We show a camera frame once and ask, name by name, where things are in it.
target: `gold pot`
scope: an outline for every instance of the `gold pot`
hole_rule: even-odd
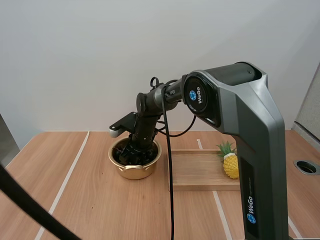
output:
[[[118,163],[115,160],[115,158],[113,156],[113,152],[114,152],[115,146],[119,145],[122,142],[127,141],[128,139],[129,139],[128,137],[121,138],[111,145],[111,147],[109,148],[109,151],[108,151],[109,159],[115,165],[117,172],[122,177],[124,177],[126,179],[132,179],[132,180],[146,178],[156,170],[157,161],[160,158],[161,153],[162,153],[161,146],[156,140],[153,141],[155,143],[156,147],[158,148],[158,154],[156,155],[155,159],[153,161],[151,161],[150,163],[143,165],[143,166],[142,165],[126,165],[125,166],[125,165]]]

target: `robotic arm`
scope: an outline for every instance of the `robotic arm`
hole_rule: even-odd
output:
[[[267,74],[246,62],[196,70],[171,85],[158,83],[136,97],[137,112],[110,126],[130,132],[121,153],[145,153],[165,109],[183,101],[199,119],[236,140],[245,239],[285,240],[288,233],[285,125],[269,91]]]

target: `pineapple leaves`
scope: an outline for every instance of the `pineapple leaves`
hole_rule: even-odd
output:
[[[224,157],[225,155],[229,154],[229,153],[234,153],[236,148],[231,149],[233,143],[230,143],[228,141],[226,141],[226,143],[224,141],[222,141],[222,144],[217,145],[220,149],[220,153],[221,155],[219,155],[219,157]]]

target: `artificial pineapple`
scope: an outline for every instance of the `artificial pineapple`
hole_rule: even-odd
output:
[[[222,142],[221,145],[217,145],[221,150],[221,155],[224,159],[223,168],[225,173],[232,179],[239,178],[238,158],[235,154],[235,148],[231,149],[231,145],[228,141]]]

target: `black cable in foreground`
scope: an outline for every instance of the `black cable in foreground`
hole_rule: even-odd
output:
[[[24,212],[61,240],[80,240],[42,208],[0,164],[0,189]]]
[[[165,126],[166,144],[168,148],[168,159],[169,159],[168,162],[169,162],[169,188],[170,188],[170,212],[171,212],[171,240],[174,240],[174,235],[175,235],[174,186],[173,186],[173,174],[172,174],[171,144],[170,144],[169,126],[168,126],[166,104],[165,104],[165,90],[166,90],[166,86],[161,89],[161,96],[162,96],[162,111],[163,111],[163,119],[164,119],[164,126]]]

